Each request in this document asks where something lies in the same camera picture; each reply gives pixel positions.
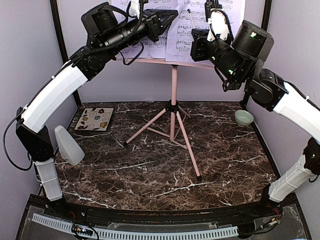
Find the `sheet music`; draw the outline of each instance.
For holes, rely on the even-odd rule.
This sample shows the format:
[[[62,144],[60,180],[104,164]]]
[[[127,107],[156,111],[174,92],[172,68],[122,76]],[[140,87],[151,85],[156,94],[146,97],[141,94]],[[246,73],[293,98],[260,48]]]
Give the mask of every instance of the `sheet music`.
[[[172,23],[167,36],[165,59],[168,62],[194,63],[190,56],[193,37],[191,18],[196,29],[209,29],[206,22],[205,2],[207,0],[177,0],[179,16]],[[236,36],[245,14],[246,0],[219,0],[223,5],[230,23],[233,35]],[[212,64],[210,61],[200,61],[200,64]]]
[[[112,5],[126,11],[130,0],[113,0]],[[176,9],[178,7],[178,0],[149,0],[147,4],[144,5],[144,9]],[[118,22],[124,20],[123,16],[116,14]],[[159,41],[153,42],[147,37],[142,39],[141,42],[144,45],[144,51],[139,58],[152,58],[152,59],[165,59],[166,49],[167,49],[167,36],[168,29],[163,35],[159,37]],[[141,44],[135,46],[130,46],[122,51],[125,58],[135,57],[141,50]]]

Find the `floral coaster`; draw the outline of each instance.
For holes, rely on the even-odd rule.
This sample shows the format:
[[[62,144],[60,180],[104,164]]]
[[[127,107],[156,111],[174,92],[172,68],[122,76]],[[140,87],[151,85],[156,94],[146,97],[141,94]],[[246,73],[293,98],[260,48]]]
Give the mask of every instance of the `floral coaster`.
[[[113,111],[113,108],[86,108],[76,124],[75,130],[106,131]]]

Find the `pink music stand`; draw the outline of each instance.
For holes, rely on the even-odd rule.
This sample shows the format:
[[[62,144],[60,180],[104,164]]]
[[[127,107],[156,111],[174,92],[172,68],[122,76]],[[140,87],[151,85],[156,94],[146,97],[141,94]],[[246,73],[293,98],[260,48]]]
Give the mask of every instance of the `pink music stand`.
[[[124,145],[128,145],[133,139],[135,139],[139,134],[141,134],[146,129],[153,131],[157,134],[163,135],[165,137],[168,137],[172,143],[189,151],[189,154],[190,154],[190,157],[192,160],[192,164],[193,164],[193,167],[195,170],[196,178],[199,181],[201,181],[202,177],[199,172],[197,162],[196,162],[194,153],[192,151],[192,147],[190,145],[186,129],[184,127],[184,123],[183,123],[184,119],[182,120],[180,112],[184,113],[185,116],[188,117],[189,119],[191,119],[191,116],[185,110],[183,110],[182,107],[180,107],[177,104],[178,103],[177,102],[178,66],[198,67],[198,68],[204,68],[204,69],[213,69],[213,67],[210,67],[209,65],[197,64],[197,63],[172,62],[172,61],[167,62],[165,59],[139,58],[136,61],[140,62],[140,63],[154,63],[154,64],[170,64],[170,65],[172,65],[172,97],[171,97],[171,100],[165,106],[165,108],[158,115],[156,115],[154,118],[152,118],[146,125],[144,125],[138,132],[136,132],[136,134],[134,134],[131,138],[129,138],[124,143]],[[150,127],[150,125],[152,123],[154,123],[158,118],[160,118],[166,112],[171,112],[170,135],[166,134],[164,132],[155,130]],[[178,130],[177,133],[175,134],[176,118],[178,119],[178,122],[180,125],[179,130],[181,129],[181,131],[182,131],[186,145],[182,145],[182,144],[178,143],[177,141],[175,141],[175,139],[178,135],[178,132],[179,132],[179,130]]]

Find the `small bowl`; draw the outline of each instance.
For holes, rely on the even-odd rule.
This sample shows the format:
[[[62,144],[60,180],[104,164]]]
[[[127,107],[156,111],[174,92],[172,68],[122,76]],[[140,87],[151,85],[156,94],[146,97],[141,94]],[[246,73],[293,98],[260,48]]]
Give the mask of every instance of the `small bowl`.
[[[240,127],[246,127],[254,122],[254,116],[248,111],[238,110],[235,112],[235,121]]]

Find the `marble tabletop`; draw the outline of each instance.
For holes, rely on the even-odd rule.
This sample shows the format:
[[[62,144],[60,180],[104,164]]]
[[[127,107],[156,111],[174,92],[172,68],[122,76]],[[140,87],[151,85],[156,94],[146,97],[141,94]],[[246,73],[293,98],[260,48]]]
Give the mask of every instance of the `marble tabletop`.
[[[199,171],[198,182],[187,150],[146,130],[123,143],[152,119],[164,102],[86,103],[68,131],[85,152],[72,166],[55,158],[68,202],[123,210],[197,210],[258,201],[276,176],[251,126],[235,123],[237,102],[182,102],[191,114],[184,126]],[[84,108],[114,108],[106,132],[77,131]],[[169,133],[170,114],[152,126]],[[181,132],[178,142],[184,144]]]

